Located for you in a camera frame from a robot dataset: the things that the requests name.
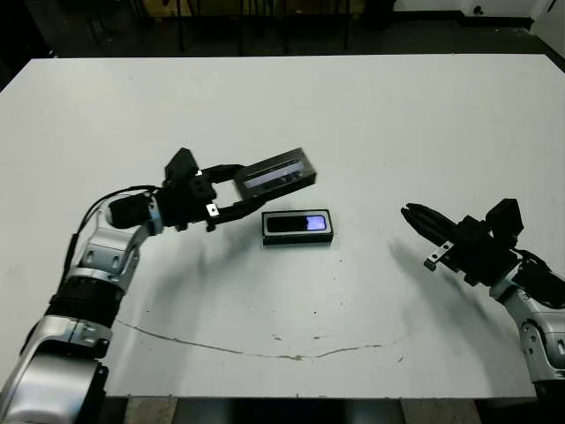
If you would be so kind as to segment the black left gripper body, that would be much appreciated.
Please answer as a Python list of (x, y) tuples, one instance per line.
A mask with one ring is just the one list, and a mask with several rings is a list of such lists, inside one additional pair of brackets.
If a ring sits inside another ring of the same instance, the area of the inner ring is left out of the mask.
[(186, 230), (190, 223), (207, 222), (214, 215), (208, 207), (217, 194), (203, 174), (172, 180), (158, 191), (158, 208), (164, 227)]

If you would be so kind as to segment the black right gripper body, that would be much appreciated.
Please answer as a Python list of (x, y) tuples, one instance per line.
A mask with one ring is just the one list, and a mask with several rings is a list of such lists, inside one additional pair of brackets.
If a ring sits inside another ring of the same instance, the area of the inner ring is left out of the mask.
[(465, 216), (456, 223), (453, 235), (452, 241), (435, 244), (438, 248), (426, 258), (426, 268), (435, 271), (442, 264), (463, 272), (463, 280), (471, 286), (493, 286), (519, 262), (517, 254), (491, 234), (485, 220)]

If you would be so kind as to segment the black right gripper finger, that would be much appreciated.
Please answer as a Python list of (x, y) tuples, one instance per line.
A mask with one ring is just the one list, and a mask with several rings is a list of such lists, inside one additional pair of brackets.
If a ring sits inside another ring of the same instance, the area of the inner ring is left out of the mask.
[(455, 224), (434, 209), (427, 206), (404, 206), (401, 214), (417, 234), (434, 244), (443, 244), (455, 238)]
[(456, 224), (440, 212), (417, 203), (406, 204), (407, 221), (418, 231), (451, 231)]

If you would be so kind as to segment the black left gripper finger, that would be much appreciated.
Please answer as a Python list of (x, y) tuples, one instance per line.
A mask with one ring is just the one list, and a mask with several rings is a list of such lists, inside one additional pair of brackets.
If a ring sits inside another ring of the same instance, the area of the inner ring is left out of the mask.
[(221, 164), (205, 168), (197, 180), (204, 185), (220, 184), (232, 180), (245, 166), (241, 164)]
[(216, 221), (236, 221), (254, 213), (265, 205), (266, 201), (260, 198), (250, 198), (238, 201), (225, 208), (218, 208)]

